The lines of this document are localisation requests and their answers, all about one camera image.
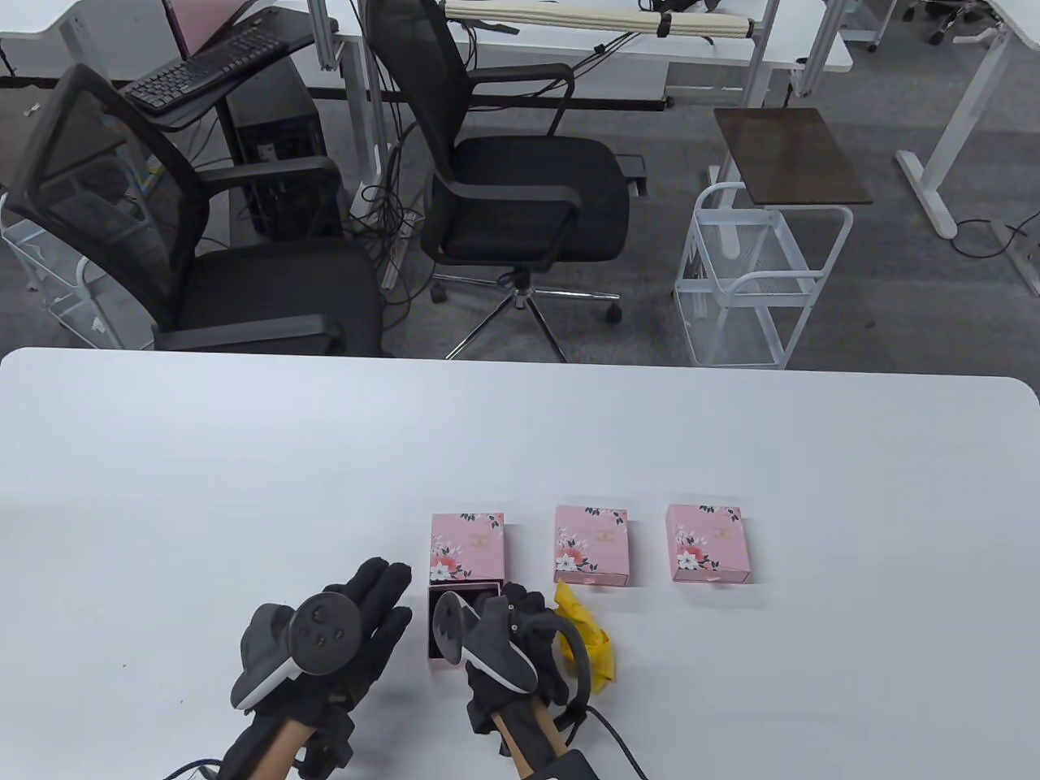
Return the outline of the person's left hand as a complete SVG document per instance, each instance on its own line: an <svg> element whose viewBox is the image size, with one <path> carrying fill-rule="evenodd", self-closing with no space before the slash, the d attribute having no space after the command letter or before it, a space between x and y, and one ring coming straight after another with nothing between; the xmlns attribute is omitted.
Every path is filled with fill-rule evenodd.
<svg viewBox="0 0 1040 780"><path fill-rule="evenodd" d="M411 623L400 602L411 582L405 562L372 557L347 583L327 584L297 608L261 605L240 642L234 709L312 727L333 707L352 712Z"/></svg>

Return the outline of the person's right hand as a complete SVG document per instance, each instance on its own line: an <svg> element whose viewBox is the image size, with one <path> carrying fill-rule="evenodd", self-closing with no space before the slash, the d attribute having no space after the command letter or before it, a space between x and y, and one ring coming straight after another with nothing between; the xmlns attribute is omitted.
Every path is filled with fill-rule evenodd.
<svg viewBox="0 0 1040 780"><path fill-rule="evenodd" d="M506 582L502 594L515 613L540 614L550 613L546 608L545 598L538 591L528 591L523 584ZM538 682L536 697L545 705L564 706L569 699L569 687L557 666L553 654L554 635L548 631L532 631L522 639L514 639L513 643L532 664ZM466 706L467 714L473 732L478 735L489 735L497 727L493 716L500 713L513 702L527 701L530 695L510 691L484 673L475 665L465 665L467 682L472 692L470 702Z"/></svg>

